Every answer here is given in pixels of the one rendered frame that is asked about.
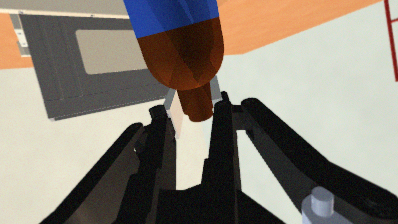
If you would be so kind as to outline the brown and blue bottle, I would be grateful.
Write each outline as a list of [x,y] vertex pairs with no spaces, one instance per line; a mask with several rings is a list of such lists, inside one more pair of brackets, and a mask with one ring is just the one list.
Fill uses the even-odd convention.
[[217,0],[123,0],[145,64],[177,90],[191,122],[213,116],[210,81],[224,58]]

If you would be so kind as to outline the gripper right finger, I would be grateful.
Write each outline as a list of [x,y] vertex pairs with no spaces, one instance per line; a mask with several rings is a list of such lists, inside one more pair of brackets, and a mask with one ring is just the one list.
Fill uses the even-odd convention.
[[[302,224],[398,224],[398,197],[325,158],[257,98],[233,105],[210,81],[214,108],[192,224],[238,224],[237,131],[247,136],[302,215]],[[302,206],[301,206],[302,204]]]

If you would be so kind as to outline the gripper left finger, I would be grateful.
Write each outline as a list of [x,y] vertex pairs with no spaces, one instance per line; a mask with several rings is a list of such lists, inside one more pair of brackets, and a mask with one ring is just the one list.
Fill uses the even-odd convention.
[[155,224],[159,190],[176,190],[184,113],[171,88],[164,103],[148,111],[151,124],[128,126],[39,224]]

